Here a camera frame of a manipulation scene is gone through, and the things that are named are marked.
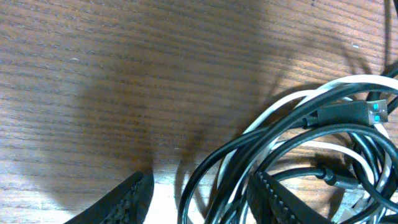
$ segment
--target wooden table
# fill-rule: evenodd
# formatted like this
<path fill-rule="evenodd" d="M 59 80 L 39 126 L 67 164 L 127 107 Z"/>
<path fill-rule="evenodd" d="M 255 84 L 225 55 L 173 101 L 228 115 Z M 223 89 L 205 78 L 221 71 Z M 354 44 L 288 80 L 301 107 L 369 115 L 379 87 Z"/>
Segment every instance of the wooden table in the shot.
<path fill-rule="evenodd" d="M 156 182 L 146 222 L 175 223 L 196 166 L 276 99 L 397 58 L 386 2 L 0 1 L 0 223 L 65 222 L 136 170 Z M 345 163 L 299 148 L 274 172 L 319 159 Z M 326 217 L 341 200 L 314 178 L 284 184 Z"/>

